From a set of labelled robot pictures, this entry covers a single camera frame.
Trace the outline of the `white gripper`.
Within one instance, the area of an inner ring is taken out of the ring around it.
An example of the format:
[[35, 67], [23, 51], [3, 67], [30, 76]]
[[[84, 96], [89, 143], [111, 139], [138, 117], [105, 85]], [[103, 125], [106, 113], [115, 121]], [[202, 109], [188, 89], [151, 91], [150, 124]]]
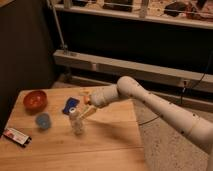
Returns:
[[116, 85], [105, 86], [93, 91], [90, 96], [83, 96], [84, 104], [92, 105], [82, 112], [80, 119], [83, 120], [93, 115], [97, 111], [96, 107], [103, 108], [118, 99], [119, 93]]

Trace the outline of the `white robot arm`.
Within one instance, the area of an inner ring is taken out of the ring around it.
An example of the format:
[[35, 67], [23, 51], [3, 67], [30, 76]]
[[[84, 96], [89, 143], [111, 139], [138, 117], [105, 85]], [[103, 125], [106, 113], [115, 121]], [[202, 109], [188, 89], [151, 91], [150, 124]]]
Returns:
[[89, 103], [104, 108], [125, 99], [136, 99], [164, 120], [183, 137], [209, 155], [206, 171], [213, 171], [213, 123], [150, 91], [130, 76], [122, 76], [116, 84], [96, 89]]

